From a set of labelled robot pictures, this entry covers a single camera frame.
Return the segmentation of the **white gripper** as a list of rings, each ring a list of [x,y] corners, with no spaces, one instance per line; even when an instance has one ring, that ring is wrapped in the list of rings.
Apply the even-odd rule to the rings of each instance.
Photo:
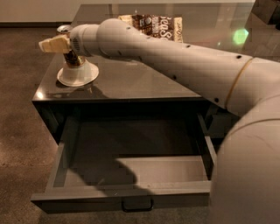
[[[40,41],[38,45],[41,51],[45,53],[69,53],[72,47],[80,56],[100,55],[97,41],[98,29],[98,24],[78,25],[71,30],[70,40],[67,35],[58,35]]]

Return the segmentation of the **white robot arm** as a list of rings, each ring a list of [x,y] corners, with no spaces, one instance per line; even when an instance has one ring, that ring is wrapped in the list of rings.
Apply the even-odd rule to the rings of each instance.
[[[213,168],[209,224],[280,223],[280,63],[153,38],[117,18],[39,42],[46,53],[140,60],[239,116]]]

